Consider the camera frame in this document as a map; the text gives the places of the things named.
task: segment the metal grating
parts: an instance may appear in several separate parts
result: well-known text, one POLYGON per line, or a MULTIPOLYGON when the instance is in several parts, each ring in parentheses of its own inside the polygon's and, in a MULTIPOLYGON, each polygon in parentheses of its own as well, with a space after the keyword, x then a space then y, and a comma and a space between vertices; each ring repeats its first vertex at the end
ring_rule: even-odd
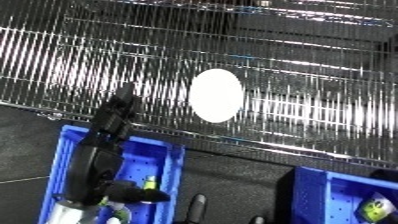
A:
POLYGON ((396 0, 1 1, 2 104, 84 120, 134 82, 141 131, 397 167, 396 0), (221 124, 187 103, 211 68, 245 90, 221 124))

